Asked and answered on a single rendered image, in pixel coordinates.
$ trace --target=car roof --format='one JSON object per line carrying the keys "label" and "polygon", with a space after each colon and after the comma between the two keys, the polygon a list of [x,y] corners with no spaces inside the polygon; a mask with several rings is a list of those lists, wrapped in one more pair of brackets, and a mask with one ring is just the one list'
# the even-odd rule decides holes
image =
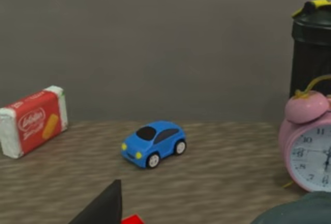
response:
{"label": "car roof", "polygon": [[168,128],[178,128],[181,130],[181,127],[179,127],[177,124],[169,121],[156,121],[156,122],[151,122],[147,124],[146,126],[153,127],[155,128],[158,132],[168,129]]}

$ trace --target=white wheel rim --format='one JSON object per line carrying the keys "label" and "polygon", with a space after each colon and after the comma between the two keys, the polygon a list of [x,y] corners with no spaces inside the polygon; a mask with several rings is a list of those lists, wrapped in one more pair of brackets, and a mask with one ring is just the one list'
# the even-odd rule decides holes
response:
{"label": "white wheel rim", "polygon": [[148,164],[150,167],[155,167],[157,164],[159,164],[160,158],[158,155],[153,155],[152,157],[149,158]]}
{"label": "white wheel rim", "polygon": [[178,145],[176,147],[176,152],[178,154],[182,154],[185,151],[185,147],[186,147],[186,144],[184,142],[178,143]]}

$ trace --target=yellow headlight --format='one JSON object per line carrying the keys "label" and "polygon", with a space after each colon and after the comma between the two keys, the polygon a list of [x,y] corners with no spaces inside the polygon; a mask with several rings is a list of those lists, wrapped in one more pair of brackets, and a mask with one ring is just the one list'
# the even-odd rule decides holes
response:
{"label": "yellow headlight", "polygon": [[143,155],[142,155],[140,152],[137,152],[137,153],[136,153],[136,159],[141,159],[142,156],[143,156]]}
{"label": "yellow headlight", "polygon": [[126,150],[128,148],[128,146],[125,143],[122,143],[122,150]]}

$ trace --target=car's front wheel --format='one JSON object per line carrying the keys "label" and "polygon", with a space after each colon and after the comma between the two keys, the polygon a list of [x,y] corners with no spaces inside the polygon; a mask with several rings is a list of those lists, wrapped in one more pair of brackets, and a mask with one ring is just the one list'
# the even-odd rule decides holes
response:
{"label": "car's front wheel", "polygon": [[147,158],[147,167],[151,169],[157,167],[160,163],[160,160],[161,158],[157,153],[149,155],[149,157]]}
{"label": "car's front wheel", "polygon": [[185,140],[178,140],[175,144],[174,154],[181,155],[186,150],[186,142]]}

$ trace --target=toy car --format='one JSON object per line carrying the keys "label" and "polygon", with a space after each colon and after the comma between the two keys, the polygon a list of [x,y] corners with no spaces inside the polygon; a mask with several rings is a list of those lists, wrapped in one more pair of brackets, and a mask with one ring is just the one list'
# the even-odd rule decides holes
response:
{"label": "toy car", "polygon": [[161,159],[186,150],[184,131],[175,123],[157,121],[130,135],[122,143],[122,156],[141,168],[155,168]]}

